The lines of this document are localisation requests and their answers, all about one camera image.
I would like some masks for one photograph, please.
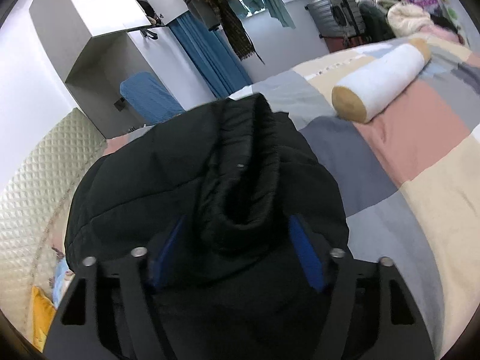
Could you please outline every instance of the black puffer jacket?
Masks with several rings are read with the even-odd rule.
[[[155,257],[180,226],[174,261],[155,283],[177,358],[308,359],[328,279],[321,288],[309,280],[291,218],[313,245],[347,249],[337,183],[288,115],[260,94],[220,100],[97,161],[73,199],[67,261],[75,271],[87,256],[145,245]]]

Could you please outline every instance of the cylindrical pillow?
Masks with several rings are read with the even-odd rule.
[[[332,90],[338,116],[368,123],[402,93],[430,58],[427,43],[416,38],[348,74]]]

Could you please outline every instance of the hanging clothes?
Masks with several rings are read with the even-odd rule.
[[[240,19],[244,19],[248,16],[248,9],[240,2],[240,0],[229,0],[230,8],[235,12],[235,15]]]
[[[282,0],[242,0],[248,10],[252,13],[262,9],[268,9],[270,16],[282,23],[282,27],[295,28],[285,3]]]
[[[214,31],[220,26],[220,20],[218,20],[213,9],[203,0],[184,0],[188,10],[198,21],[201,21],[208,31]]]
[[[282,27],[290,27],[295,29],[295,24],[290,16],[285,3],[282,0],[263,0],[265,8],[268,9],[271,17],[274,17],[280,23]]]
[[[252,13],[261,11],[265,9],[265,4],[263,0],[242,0],[248,10]]]
[[[215,12],[233,51],[240,59],[256,54],[255,47],[243,28],[241,20],[230,8],[228,0],[203,0]]]
[[[167,25],[217,98],[251,85],[245,68],[217,31],[209,32],[190,12]]]

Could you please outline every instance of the blue cloth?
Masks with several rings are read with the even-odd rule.
[[[157,257],[151,256],[150,263],[148,264],[148,284],[157,290],[165,287],[168,283],[168,277],[171,275],[171,268],[175,264],[172,262],[174,260],[175,254],[181,254],[176,249],[177,244],[181,244],[182,241],[179,239],[183,237],[184,231],[184,217],[175,225],[173,231],[170,233],[169,237],[165,241],[165,244],[160,251],[160,254]]]
[[[310,287],[320,292],[325,287],[322,262],[296,216],[289,218],[289,235]]]
[[[53,290],[52,290],[52,299],[53,305],[58,309],[60,301],[62,300],[62,286],[63,280],[65,279],[65,274],[69,271],[67,260],[63,257],[55,268],[55,274],[53,276]]]
[[[137,73],[123,81],[120,93],[151,124],[165,122],[185,112],[165,86],[148,72]]]
[[[222,36],[208,31],[190,12],[180,15],[168,26],[217,98],[228,97],[252,84]]]
[[[268,9],[270,16],[282,23],[282,27],[295,28],[285,3],[282,0],[242,0],[248,10],[252,13],[262,9]]]
[[[278,19],[282,23],[282,27],[295,28],[295,24],[282,0],[263,0],[263,3],[270,16]]]
[[[242,2],[245,4],[245,6],[251,13],[255,13],[261,11],[262,9],[265,9],[265,4],[263,3],[263,0],[242,0]]]

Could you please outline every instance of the brown scarf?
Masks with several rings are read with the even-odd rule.
[[[228,0],[204,0],[215,12],[222,24],[226,38],[240,59],[256,54],[253,43],[248,37],[242,22],[230,8]]]

